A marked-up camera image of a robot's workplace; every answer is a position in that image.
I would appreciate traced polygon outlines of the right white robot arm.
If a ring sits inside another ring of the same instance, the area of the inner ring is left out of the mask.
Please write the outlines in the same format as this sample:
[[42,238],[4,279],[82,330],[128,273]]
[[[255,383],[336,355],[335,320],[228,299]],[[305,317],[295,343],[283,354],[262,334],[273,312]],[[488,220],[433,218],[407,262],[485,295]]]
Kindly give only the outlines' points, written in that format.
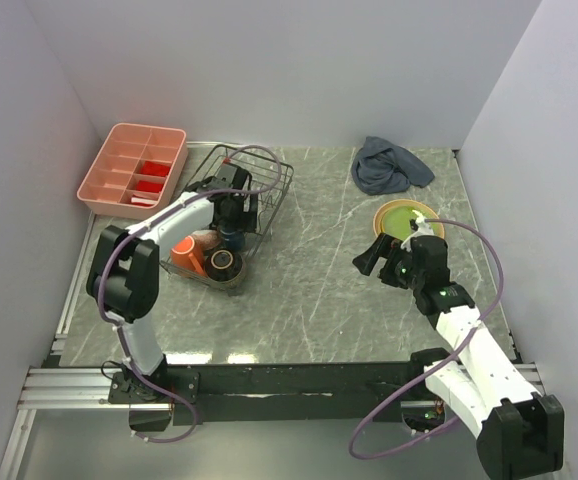
[[439,397],[470,430],[481,466],[491,479],[525,479],[560,470],[564,464],[564,408],[539,392],[507,358],[464,287],[452,281],[448,245],[417,231],[405,241],[380,234],[353,261],[369,275],[385,261],[380,280],[412,292],[418,310],[452,351],[442,360],[411,369],[408,390]]

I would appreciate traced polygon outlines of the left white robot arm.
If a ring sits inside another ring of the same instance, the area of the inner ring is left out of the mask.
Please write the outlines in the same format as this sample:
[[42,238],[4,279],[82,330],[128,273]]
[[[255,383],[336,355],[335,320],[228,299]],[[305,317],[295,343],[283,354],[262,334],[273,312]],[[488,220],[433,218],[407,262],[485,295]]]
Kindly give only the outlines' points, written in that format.
[[145,401],[162,399],[169,388],[166,356],[150,320],[160,262],[179,241],[207,227],[255,231],[259,196],[280,179],[276,168],[268,184],[256,185],[248,170],[224,161],[160,212],[128,228],[110,225],[100,234],[86,290],[101,319],[114,327],[123,364],[135,376],[133,389]]

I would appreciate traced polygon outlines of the green plate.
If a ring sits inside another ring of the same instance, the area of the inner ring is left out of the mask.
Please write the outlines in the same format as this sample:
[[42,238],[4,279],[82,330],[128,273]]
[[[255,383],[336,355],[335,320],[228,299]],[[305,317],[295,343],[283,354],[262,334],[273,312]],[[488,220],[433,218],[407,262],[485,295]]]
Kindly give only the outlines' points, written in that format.
[[433,210],[421,206],[391,206],[377,221],[378,232],[386,233],[398,240],[405,240],[413,233],[411,221],[415,221],[419,214],[425,218],[437,218]]

